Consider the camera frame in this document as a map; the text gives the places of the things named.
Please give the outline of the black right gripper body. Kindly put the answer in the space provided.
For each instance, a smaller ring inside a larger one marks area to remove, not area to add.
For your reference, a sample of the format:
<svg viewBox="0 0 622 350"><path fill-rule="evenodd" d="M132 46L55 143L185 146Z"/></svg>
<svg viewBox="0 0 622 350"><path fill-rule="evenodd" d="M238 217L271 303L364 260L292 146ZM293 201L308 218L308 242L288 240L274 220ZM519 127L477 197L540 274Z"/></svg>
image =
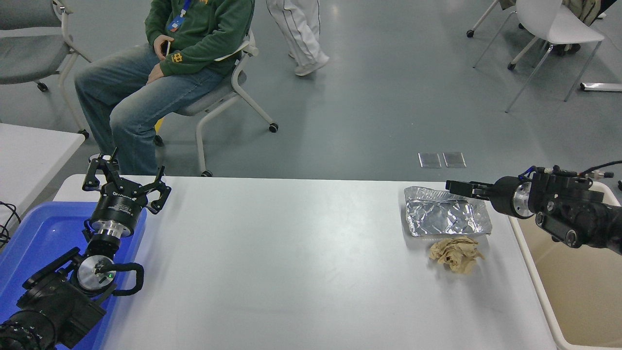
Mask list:
<svg viewBox="0 0 622 350"><path fill-rule="evenodd" d="M490 188L489 201L493 209L511 217L519 217L514 205L516 189L519 186L517 177L504 176Z"/></svg>

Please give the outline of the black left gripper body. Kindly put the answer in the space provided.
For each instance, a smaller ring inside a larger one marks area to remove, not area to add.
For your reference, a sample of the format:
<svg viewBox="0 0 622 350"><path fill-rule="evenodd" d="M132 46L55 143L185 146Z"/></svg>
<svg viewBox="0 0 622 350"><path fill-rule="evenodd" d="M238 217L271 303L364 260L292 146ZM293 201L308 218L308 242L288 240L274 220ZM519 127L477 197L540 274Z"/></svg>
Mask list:
<svg viewBox="0 0 622 350"><path fill-rule="evenodd" d="M140 213L146 204L146 195L139 197L134 191L140 184L125 184L118 189L115 184L98 188L100 199L90 218L90 226L100 229L107 222L116 222L125 229L137 226Z"/></svg>

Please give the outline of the person's right hand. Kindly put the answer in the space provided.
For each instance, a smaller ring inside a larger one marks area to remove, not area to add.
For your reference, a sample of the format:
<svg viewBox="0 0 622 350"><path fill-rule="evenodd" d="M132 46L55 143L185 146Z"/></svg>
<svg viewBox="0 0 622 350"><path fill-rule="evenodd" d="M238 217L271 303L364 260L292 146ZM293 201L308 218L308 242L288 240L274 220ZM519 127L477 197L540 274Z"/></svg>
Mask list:
<svg viewBox="0 0 622 350"><path fill-rule="evenodd" d="M153 42L153 49L160 61L164 60L168 55L171 43L174 41L172 37L160 34Z"/></svg>

